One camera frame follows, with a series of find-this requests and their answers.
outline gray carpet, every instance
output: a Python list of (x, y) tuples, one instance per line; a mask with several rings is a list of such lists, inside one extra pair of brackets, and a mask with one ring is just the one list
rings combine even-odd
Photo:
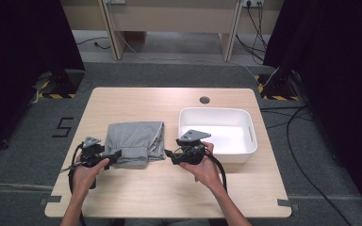
[[(303, 101), (269, 101), (259, 97), (255, 80), (239, 66), (85, 63), (86, 74), (73, 99), (39, 99), (29, 107), (0, 150), (0, 225), (58, 225), (44, 214), (50, 191), (72, 142), (84, 108), (96, 87), (251, 88), (261, 108), (301, 106)], [(254, 74), (273, 69), (250, 67)], [(296, 109), (263, 112), (263, 119), (284, 180), (293, 213), (289, 218), (252, 218), (254, 225), (346, 225), (338, 213), (307, 182), (293, 160), (286, 122)], [(329, 151), (308, 109), (290, 124), (293, 152), (313, 183), (353, 225), (362, 225), (362, 199), (349, 174)], [(67, 130), (57, 129), (71, 127)], [(108, 219), (88, 219), (88, 225), (110, 225)]]

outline table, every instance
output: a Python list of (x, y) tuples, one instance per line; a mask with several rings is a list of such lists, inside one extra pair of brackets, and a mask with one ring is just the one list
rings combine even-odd
[[(200, 103), (206, 96), (210, 102)], [(85, 137), (98, 137), (105, 144), (107, 127), (114, 122), (164, 121), (165, 147), (175, 150), (178, 117), (187, 107), (240, 108), (251, 114), (258, 148), (245, 164), (223, 164), (228, 193), (242, 214), (257, 218), (285, 218), (291, 209), (279, 206), (287, 200), (272, 146), (251, 89), (97, 88), (92, 92), (63, 168), (71, 164), (76, 146)], [(67, 173), (60, 174), (45, 214), (63, 217), (71, 193)], [(210, 191), (194, 182), (189, 172), (173, 165), (170, 158), (148, 163), (146, 169), (101, 171), (97, 187), (83, 205), (85, 217), (94, 218), (223, 218)]]
[(126, 0), (124, 5), (99, 0), (115, 59), (123, 55), (124, 31), (218, 33), (229, 60), (240, 0)]

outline black curtain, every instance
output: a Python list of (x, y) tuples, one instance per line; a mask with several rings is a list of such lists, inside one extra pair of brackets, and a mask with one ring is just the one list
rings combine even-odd
[(25, 110), (39, 76), (84, 70), (58, 0), (0, 1), (0, 139)]
[(362, 195), (362, 2), (285, 0), (264, 64), (301, 76), (324, 135)]

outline folded gray fabric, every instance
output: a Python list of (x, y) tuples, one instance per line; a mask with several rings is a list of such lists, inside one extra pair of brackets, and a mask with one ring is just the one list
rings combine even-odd
[(134, 121), (114, 123), (108, 126), (103, 155), (122, 150), (116, 164), (146, 166), (148, 161), (165, 158), (164, 122)]

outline forearm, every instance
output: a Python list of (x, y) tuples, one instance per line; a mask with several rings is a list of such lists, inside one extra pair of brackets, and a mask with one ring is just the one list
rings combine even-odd
[(210, 188), (210, 190), (219, 203), (229, 226), (251, 225), (246, 217), (243, 216), (239, 209), (235, 206), (234, 202), (222, 186), (215, 186)]
[(69, 206), (67, 207), (60, 226), (76, 226), (78, 224), (84, 199), (85, 196), (73, 195), (71, 197)]

